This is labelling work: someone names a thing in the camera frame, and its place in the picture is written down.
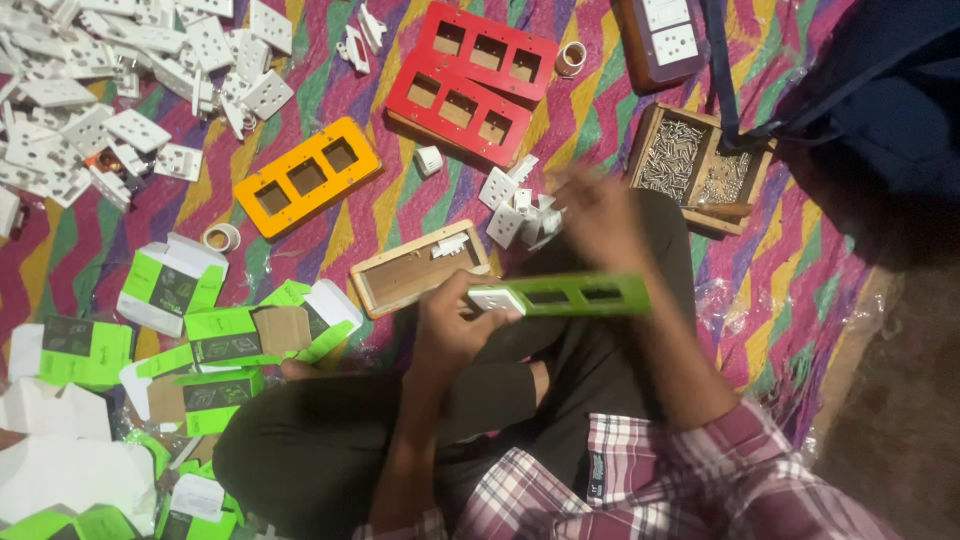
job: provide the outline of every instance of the dark blue bag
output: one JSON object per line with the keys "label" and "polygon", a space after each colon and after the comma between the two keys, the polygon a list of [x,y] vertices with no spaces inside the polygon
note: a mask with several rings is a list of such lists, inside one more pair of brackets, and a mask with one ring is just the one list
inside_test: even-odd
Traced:
{"label": "dark blue bag", "polygon": [[960,0],[860,0],[834,32],[813,71],[794,90],[796,106],[739,134],[727,37],[726,2],[703,0],[723,143],[745,148],[757,137],[811,147],[824,171],[849,159],[869,169],[858,180],[895,195],[960,201]]}

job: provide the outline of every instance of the brown floor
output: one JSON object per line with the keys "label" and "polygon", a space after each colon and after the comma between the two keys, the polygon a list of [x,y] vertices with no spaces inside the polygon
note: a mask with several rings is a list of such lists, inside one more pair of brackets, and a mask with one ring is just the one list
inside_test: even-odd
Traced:
{"label": "brown floor", "polygon": [[814,468],[905,538],[960,538],[960,264],[907,272]]}

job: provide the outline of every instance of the product box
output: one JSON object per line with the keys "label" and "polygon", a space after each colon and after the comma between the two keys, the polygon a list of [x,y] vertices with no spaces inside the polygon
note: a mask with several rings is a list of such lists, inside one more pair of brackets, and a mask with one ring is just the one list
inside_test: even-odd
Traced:
{"label": "product box", "polygon": [[117,311],[171,337],[183,334],[183,316],[214,307],[227,278],[227,258],[176,233],[133,256]]}

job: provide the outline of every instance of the square cutout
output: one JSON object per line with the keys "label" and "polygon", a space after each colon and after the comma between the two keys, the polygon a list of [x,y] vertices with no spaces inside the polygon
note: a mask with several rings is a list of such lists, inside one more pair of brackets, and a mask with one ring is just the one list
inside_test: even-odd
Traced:
{"label": "square cutout", "polygon": [[254,193],[253,196],[256,197],[257,202],[260,203],[263,209],[267,210],[267,215],[270,216],[277,215],[290,206],[290,198],[283,192],[280,184],[276,182],[270,182],[263,186],[259,191]]}
{"label": "square cutout", "polygon": [[476,111],[477,102],[453,90],[446,94],[446,99],[440,106],[440,116],[461,128],[470,125],[470,120],[473,119],[473,114]]}
{"label": "square cutout", "polygon": [[309,160],[304,161],[303,163],[290,169],[290,172],[287,173],[287,178],[290,179],[290,184],[293,184],[297,189],[297,193],[300,194],[300,197],[306,197],[307,193],[320,187],[326,182],[324,171],[320,169],[320,166],[313,158],[310,158]]}
{"label": "square cutout", "polygon": [[467,37],[467,31],[463,28],[442,22],[437,28],[437,36],[433,39],[433,49],[445,55],[458,56],[465,37]]}
{"label": "square cutout", "polygon": [[433,107],[433,100],[437,99],[438,93],[440,93],[440,83],[422,73],[418,73],[414,77],[410,89],[407,90],[407,99],[421,107],[430,109]]}
{"label": "square cutout", "polygon": [[324,156],[326,156],[326,160],[330,162],[333,170],[338,173],[344,172],[347,167],[359,161],[356,153],[353,152],[353,148],[343,137],[338,138],[333,141],[333,144],[324,148]]}
{"label": "square cutout", "polygon": [[540,57],[522,49],[517,49],[514,63],[510,66],[510,76],[524,83],[533,83],[540,72]]}
{"label": "square cutout", "polygon": [[503,59],[507,56],[507,44],[492,37],[477,36],[477,41],[470,52],[470,61],[482,65],[493,71],[499,71],[503,66]]}
{"label": "square cutout", "polygon": [[491,110],[484,118],[483,126],[480,128],[480,136],[497,146],[502,146],[503,139],[507,138],[507,133],[510,132],[513,125],[512,120]]}

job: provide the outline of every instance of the colorful carpet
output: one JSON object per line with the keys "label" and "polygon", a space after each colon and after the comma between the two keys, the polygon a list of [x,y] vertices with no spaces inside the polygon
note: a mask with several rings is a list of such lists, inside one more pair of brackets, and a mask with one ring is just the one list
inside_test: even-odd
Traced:
{"label": "colorful carpet", "polygon": [[[733,79],[744,123],[770,118],[783,93],[799,80],[853,0],[730,0],[727,31]],[[424,180],[411,166],[416,143],[384,125],[383,103],[402,59],[414,47],[426,0],[382,0],[370,10],[390,28],[372,74],[358,77],[335,54],[344,25],[356,24],[358,3],[339,0],[268,0],[295,24],[294,56],[278,61],[296,100],[237,141],[219,120],[198,121],[190,104],[160,86],[142,100],[115,98],[112,83],[94,89],[107,103],[136,107],[174,135],[174,142],[205,152],[196,184],[151,178],[136,194],[135,211],[121,215],[89,190],[72,209],[25,195],[29,224],[0,247],[0,343],[10,352],[12,329],[60,313],[120,320],[117,296],[134,250],[165,241],[169,232],[198,238],[215,223],[240,229],[243,246],[228,256],[230,270],[220,306],[250,305],[284,280],[338,283],[356,302],[348,270],[356,262],[471,219],[485,230],[491,212],[476,199],[486,175],[456,159]],[[237,0],[239,14],[247,1]],[[705,110],[710,76],[704,71],[657,95],[638,97],[624,62],[623,43],[609,0],[493,2],[462,0],[462,9],[554,39],[582,41],[587,65],[573,81],[554,78],[534,114],[521,152],[541,159],[531,184],[543,192],[543,168],[579,161],[623,172],[642,111],[653,101]],[[256,231],[231,194],[234,184],[281,156],[337,118],[365,125],[385,173],[345,201],[274,245]],[[494,249],[494,269],[512,258]],[[700,337],[730,380],[760,398],[788,434],[803,438],[829,356],[851,314],[868,271],[852,244],[798,189],[778,162],[770,167],[750,227],[723,242],[691,237],[701,300]],[[325,362],[331,369],[384,369],[393,365],[394,318],[368,321],[346,347]],[[143,329],[137,357],[173,345]]]}

